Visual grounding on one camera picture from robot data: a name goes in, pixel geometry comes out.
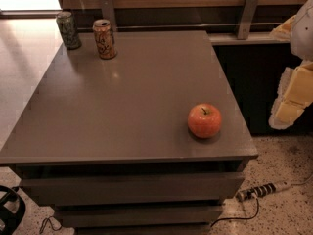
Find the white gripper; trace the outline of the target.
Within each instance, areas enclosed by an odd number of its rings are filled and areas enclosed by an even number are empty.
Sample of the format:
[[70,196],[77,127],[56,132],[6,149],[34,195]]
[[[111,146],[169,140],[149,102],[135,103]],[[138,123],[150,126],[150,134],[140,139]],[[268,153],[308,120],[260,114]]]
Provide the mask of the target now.
[[303,61],[285,68],[271,109],[269,125],[283,130],[292,126],[313,103],[313,0],[307,0],[295,16],[275,27],[274,39],[291,39],[291,52]]

